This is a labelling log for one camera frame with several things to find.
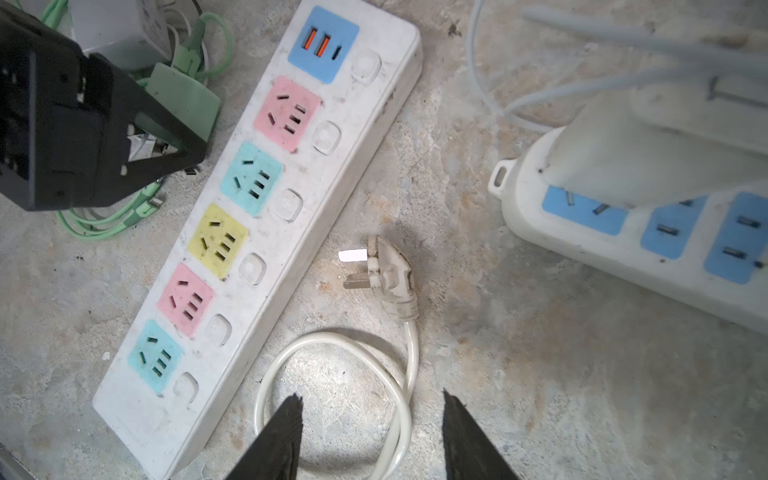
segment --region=concrete floor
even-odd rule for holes
[[[296,1],[203,0],[237,38],[210,160],[174,175],[150,220],[103,243],[0,197],[0,442],[39,478],[143,473],[91,397],[165,261]],[[442,389],[457,395],[525,478],[765,478],[768,339],[526,243],[485,192],[492,165],[538,136],[493,118],[469,87],[469,0],[376,0],[418,25],[424,71],[206,448],[179,479],[226,476],[253,440],[259,380],[291,339],[352,332],[404,363],[402,333],[369,293],[348,292],[336,251],[385,234],[411,260],[422,362],[410,452],[393,478],[444,478]],[[526,24],[532,2],[488,0],[478,63],[501,101],[626,71],[639,52]],[[732,0],[552,0],[652,26],[698,15],[768,27],[766,4]],[[222,52],[210,41],[214,57]],[[584,98],[528,113],[567,122]],[[305,402],[300,478],[361,478],[392,406],[351,356],[316,347],[289,361],[274,399]]]

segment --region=plug prong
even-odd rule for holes
[[[344,282],[344,288],[347,290],[353,290],[357,288],[371,288],[371,280],[368,277],[367,272],[351,273],[346,276]]]
[[[339,252],[339,261],[342,262],[365,262],[368,260],[368,250],[359,248],[357,250],[342,250]]]

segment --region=white power strip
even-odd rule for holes
[[[566,257],[768,335],[768,310],[763,305],[768,268],[762,265],[768,263],[763,258],[768,240],[768,182],[700,197],[691,206],[700,209],[693,217],[685,216],[689,207],[683,204],[672,205],[671,210],[601,210],[599,202],[568,196],[544,181],[541,170],[547,167],[548,153],[563,130],[540,138],[523,158],[496,165],[488,191],[502,200],[502,213],[512,231]],[[742,200],[748,200],[746,207]],[[579,217],[578,209],[584,208],[586,214]],[[582,223],[598,221],[592,227]]]
[[[296,10],[94,396],[151,478],[204,447],[421,69],[362,0]]]

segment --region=usb port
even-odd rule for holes
[[[331,41],[330,35],[323,36],[323,41],[320,42],[320,46],[317,48],[317,51],[315,52],[315,55],[318,57],[322,57],[323,53],[325,52],[326,48],[328,47],[328,42]]]
[[[306,40],[301,45],[301,47],[304,50],[309,50],[310,49],[310,45],[312,44],[312,40],[315,39],[315,35],[317,35],[317,28],[312,27],[312,30],[310,30],[310,34],[306,36]]]

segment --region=gray floor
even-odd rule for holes
[[[53,215],[0,197],[0,442],[39,478],[142,478],[91,397],[296,7],[202,3],[237,38],[232,68],[211,84],[223,110],[203,175],[174,175],[158,214],[103,243],[78,242]],[[471,91],[471,4],[375,3],[420,28],[422,77],[206,448],[177,478],[226,475],[253,440],[259,380],[291,339],[343,329],[403,364],[399,328],[368,293],[341,287],[350,270],[336,251],[369,233],[412,261],[422,314],[413,443],[393,478],[445,477],[442,389],[526,478],[765,478],[768,339],[510,233],[485,184],[498,159],[537,135],[497,121]],[[488,0],[482,16],[478,63],[500,100],[637,63],[636,51],[526,24],[527,3]],[[623,25],[685,14],[768,26],[759,2],[549,4]],[[584,100],[528,113],[563,123]],[[305,400],[300,477],[362,478],[392,413],[376,379],[318,347],[289,361],[278,383],[275,399],[297,391]]]

